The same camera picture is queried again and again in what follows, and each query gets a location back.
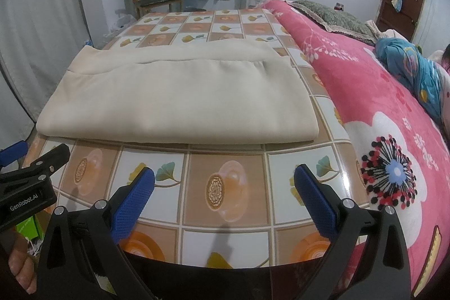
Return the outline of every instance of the green box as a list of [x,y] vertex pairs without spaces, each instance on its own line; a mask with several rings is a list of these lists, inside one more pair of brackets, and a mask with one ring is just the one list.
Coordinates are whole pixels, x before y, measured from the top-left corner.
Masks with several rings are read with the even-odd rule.
[[33,240],[37,237],[39,237],[40,239],[44,239],[41,225],[34,215],[17,224],[16,230],[28,240]]

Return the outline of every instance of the blue gripper pad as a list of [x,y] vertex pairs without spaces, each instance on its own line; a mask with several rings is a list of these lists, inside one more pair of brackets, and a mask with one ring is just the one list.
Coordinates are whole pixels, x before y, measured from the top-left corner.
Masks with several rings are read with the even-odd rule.
[[21,140],[4,150],[0,150],[0,166],[6,167],[19,158],[25,156],[28,152],[28,145]]
[[121,190],[127,189],[129,190],[128,194],[112,216],[111,236],[116,244],[120,239],[129,237],[139,215],[155,189],[153,171],[146,167],[143,168],[130,186],[120,187],[114,196],[121,194]]
[[307,167],[304,169],[302,166],[304,164],[299,165],[294,172],[295,188],[305,203],[320,235],[333,242],[338,237],[337,213],[321,192],[319,188],[321,183],[317,181]]

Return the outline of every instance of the black hair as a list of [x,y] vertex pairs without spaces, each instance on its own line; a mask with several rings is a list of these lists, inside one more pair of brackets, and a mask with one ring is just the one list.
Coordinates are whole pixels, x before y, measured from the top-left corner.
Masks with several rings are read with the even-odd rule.
[[442,61],[440,62],[442,66],[447,65],[447,72],[450,69],[450,43],[445,48],[444,53],[442,54]]

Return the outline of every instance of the blue flower center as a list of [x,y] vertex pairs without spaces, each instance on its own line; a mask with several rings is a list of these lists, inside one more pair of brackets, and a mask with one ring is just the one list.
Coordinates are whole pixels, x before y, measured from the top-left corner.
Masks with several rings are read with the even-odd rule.
[[386,165],[386,172],[389,183],[395,183],[400,186],[406,180],[403,165],[394,159],[391,159],[390,163]]

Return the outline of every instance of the hanging cloth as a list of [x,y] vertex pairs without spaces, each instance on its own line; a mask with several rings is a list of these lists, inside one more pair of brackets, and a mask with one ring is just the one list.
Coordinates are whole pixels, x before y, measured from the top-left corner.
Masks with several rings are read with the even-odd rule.
[[401,6],[403,4],[403,0],[392,0],[392,5],[395,8],[395,11],[398,13],[401,10]]

